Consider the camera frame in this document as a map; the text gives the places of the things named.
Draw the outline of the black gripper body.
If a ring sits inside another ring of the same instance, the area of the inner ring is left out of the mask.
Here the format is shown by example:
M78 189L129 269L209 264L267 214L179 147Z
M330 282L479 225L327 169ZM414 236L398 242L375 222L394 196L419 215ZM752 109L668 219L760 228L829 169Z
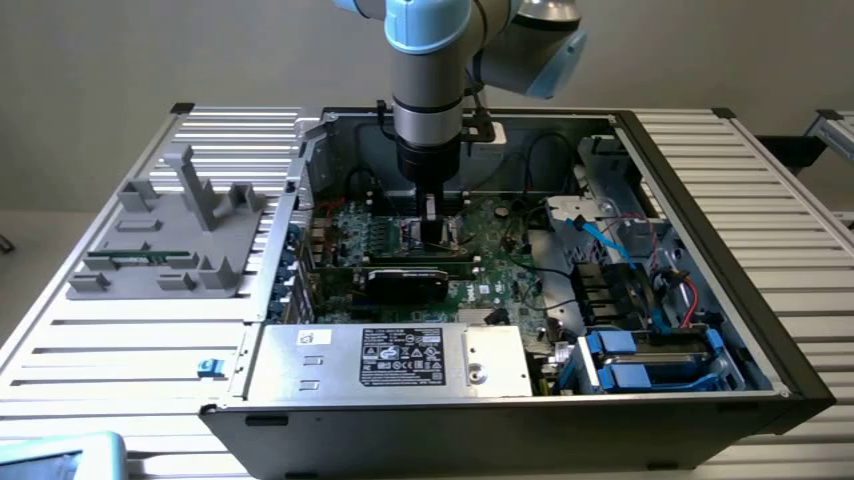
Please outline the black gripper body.
M445 183L459 171L459 142L418 146L397 143L398 168L423 194L439 194Z

